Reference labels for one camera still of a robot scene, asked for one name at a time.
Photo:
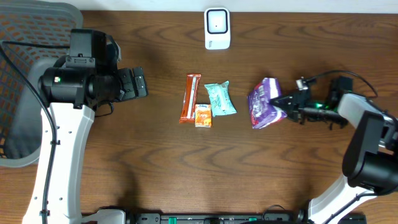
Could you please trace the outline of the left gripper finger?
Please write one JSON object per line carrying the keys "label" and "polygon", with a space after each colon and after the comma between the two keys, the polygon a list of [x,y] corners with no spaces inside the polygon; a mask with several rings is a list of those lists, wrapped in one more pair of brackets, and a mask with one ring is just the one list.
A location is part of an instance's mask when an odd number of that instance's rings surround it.
{"label": "left gripper finger", "polygon": [[139,96],[139,67],[132,69],[132,86],[134,89],[134,97],[137,98]]}
{"label": "left gripper finger", "polygon": [[144,70],[142,67],[136,68],[136,84],[137,84],[137,92],[138,97],[145,97],[148,95],[147,83],[144,76]]}

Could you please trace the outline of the red purple snack bag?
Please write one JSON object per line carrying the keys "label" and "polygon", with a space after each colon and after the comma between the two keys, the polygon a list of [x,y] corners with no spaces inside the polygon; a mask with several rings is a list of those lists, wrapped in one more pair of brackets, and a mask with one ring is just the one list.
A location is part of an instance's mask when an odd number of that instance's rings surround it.
{"label": "red purple snack bag", "polygon": [[271,105],[281,95],[276,78],[264,78],[248,95],[249,115],[253,129],[262,129],[287,117],[285,111]]}

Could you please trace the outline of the orange red snack bar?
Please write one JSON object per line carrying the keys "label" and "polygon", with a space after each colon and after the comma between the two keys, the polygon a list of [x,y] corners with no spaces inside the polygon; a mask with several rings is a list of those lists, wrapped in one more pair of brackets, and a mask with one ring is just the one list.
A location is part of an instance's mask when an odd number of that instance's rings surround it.
{"label": "orange red snack bar", "polygon": [[187,74],[183,108],[179,123],[195,122],[195,104],[197,100],[197,89],[201,78],[200,73]]}

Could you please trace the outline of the orange snack packet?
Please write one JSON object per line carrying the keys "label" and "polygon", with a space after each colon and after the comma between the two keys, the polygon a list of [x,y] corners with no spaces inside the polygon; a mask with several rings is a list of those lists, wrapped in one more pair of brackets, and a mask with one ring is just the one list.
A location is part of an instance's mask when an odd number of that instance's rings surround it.
{"label": "orange snack packet", "polygon": [[210,128],[212,126],[211,105],[195,105],[195,127]]}

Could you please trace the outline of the teal snack packet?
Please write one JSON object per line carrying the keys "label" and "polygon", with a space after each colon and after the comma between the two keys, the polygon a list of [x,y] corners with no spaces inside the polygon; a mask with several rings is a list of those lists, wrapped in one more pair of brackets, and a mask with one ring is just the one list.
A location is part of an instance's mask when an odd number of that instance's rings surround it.
{"label": "teal snack packet", "polygon": [[237,113],[229,97],[229,81],[205,84],[205,88],[209,95],[213,117]]}

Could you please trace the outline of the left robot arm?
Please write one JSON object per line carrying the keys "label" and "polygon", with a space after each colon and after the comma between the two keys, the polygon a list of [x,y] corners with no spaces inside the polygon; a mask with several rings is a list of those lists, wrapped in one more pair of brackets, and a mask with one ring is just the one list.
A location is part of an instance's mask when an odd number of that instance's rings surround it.
{"label": "left robot arm", "polygon": [[119,59],[110,35],[73,29],[68,55],[40,76],[42,141],[24,223],[131,223],[122,208],[87,216],[80,208],[83,159],[96,110],[148,94],[143,69],[118,68]]}

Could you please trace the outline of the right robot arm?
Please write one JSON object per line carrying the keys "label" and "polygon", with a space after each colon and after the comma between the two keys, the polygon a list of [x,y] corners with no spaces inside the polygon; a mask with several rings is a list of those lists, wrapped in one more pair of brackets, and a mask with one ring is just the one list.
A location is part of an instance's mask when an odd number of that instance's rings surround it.
{"label": "right robot arm", "polygon": [[397,118],[354,93],[349,77],[333,79],[324,102],[312,101],[310,85],[315,81],[301,78],[298,91],[270,103],[295,122],[330,121],[355,128],[342,174],[295,218],[296,223],[338,223],[362,203],[397,191]]}

